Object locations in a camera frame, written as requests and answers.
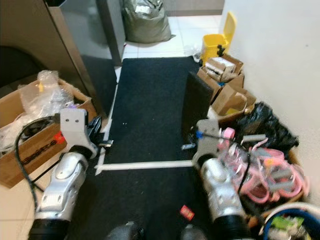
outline yellow mop bucket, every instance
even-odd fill
[[[225,48],[224,53],[229,50],[230,43],[236,30],[237,21],[235,16],[228,12],[223,28],[223,34],[208,34],[203,37],[201,59],[203,65],[209,58],[218,57],[218,45]]]

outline white wall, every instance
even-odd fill
[[[295,153],[320,205],[320,3],[226,0],[222,25],[228,11],[237,19],[229,53],[244,62],[245,88],[299,135]]]

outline black floor mat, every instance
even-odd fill
[[[125,59],[105,163],[188,160],[181,151],[182,108],[192,57]]]
[[[183,205],[194,213],[189,222]],[[207,196],[195,170],[162,168],[103,171],[87,176],[69,229],[69,240],[103,240],[118,225],[135,221],[146,240],[178,240],[188,224],[213,239]]]

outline white tape line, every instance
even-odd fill
[[[192,167],[191,160],[184,161],[152,161],[152,162],[134,162],[134,163],[112,163],[97,165],[97,172],[115,171],[115,170],[134,170],[134,169],[168,169],[168,168],[186,168]]]
[[[98,167],[102,167],[104,165],[105,156],[106,156],[106,150],[104,147],[102,147],[100,150],[100,156],[98,158],[98,164],[95,166],[95,168],[96,168],[95,175],[96,176],[102,172],[102,170]]]

